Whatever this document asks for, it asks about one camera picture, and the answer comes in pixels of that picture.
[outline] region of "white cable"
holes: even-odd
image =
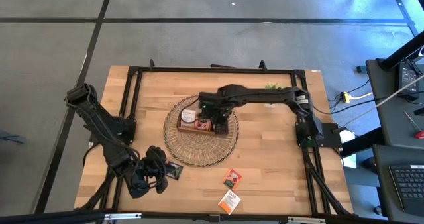
[[[349,123],[351,123],[352,121],[357,120],[358,118],[368,114],[369,112],[371,112],[372,110],[376,109],[377,107],[383,105],[385,102],[387,102],[388,100],[390,100],[391,98],[393,98],[395,95],[397,95],[398,93],[400,93],[401,91],[405,90],[406,88],[410,87],[411,85],[413,85],[415,82],[418,82],[419,80],[423,79],[424,75],[420,76],[419,78],[417,78],[415,81],[411,82],[410,84],[407,84],[406,86],[402,87],[401,89],[397,90],[395,93],[391,94],[389,97],[385,98],[385,100],[383,100],[382,102],[380,102],[379,104],[377,104],[375,107],[367,110],[365,113],[351,119],[350,121],[346,122],[346,124],[342,125],[342,127],[346,127]]]
[[[350,99],[362,99],[362,98],[365,98],[365,97],[367,97],[367,96],[369,96],[371,94],[372,94],[372,92],[370,92],[368,94],[365,94],[365,95],[361,95],[360,97],[353,97],[353,96],[351,96]]]

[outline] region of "white tag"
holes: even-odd
[[[181,113],[181,119],[186,123],[192,123],[196,119],[196,111],[184,109]]]
[[[228,190],[228,192],[218,203],[218,206],[220,206],[228,215],[230,215],[234,209],[236,209],[236,206],[239,204],[240,200],[241,199],[233,191]]]

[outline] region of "red packet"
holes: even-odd
[[[233,169],[230,169],[225,175],[223,183],[231,190],[234,190],[241,181],[241,178],[242,176],[239,173],[235,172]]]

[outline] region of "black floor stripe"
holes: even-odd
[[[107,10],[107,6],[109,5],[110,0],[103,0],[103,4],[100,9],[99,18],[103,19],[105,17],[105,13]],[[93,35],[91,36],[91,40],[87,49],[87,53],[85,56],[85,60],[83,63],[83,66],[81,68],[81,72],[79,73],[76,85],[81,85],[85,78],[87,77],[88,68],[91,62],[91,59],[93,57],[94,48],[97,42],[97,39],[99,38],[99,33],[101,29],[102,22],[101,20],[98,20],[95,24]],[[67,109],[66,114],[64,117],[64,121],[62,122],[62,126],[60,128],[60,131],[58,133],[58,137],[56,139],[56,142],[54,144],[54,150],[52,154],[52,158],[50,163],[48,164],[48,171],[47,175],[44,179],[43,185],[41,187],[39,199],[37,201],[34,213],[40,214],[44,213],[46,209],[46,205],[48,202],[48,198],[50,196],[50,192],[52,190],[52,186],[54,183],[54,179],[56,177],[56,173],[59,169],[60,160],[62,159],[62,155],[65,149],[66,140],[68,139],[69,131],[71,129],[72,120],[74,118],[75,111],[72,109]]]
[[[409,24],[407,19],[287,19],[287,18],[0,18],[0,23],[325,23]]]
[[[408,27],[412,32],[413,36],[418,36],[418,30],[415,28],[415,23],[409,16],[408,11],[406,10],[405,5],[403,4],[402,0],[396,0],[397,6],[399,7],[400,11],[402,12],[403,17],[408,20]]]

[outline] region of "keyboard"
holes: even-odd
[[[424,217],[424,165],[390,166],[402,209]]]

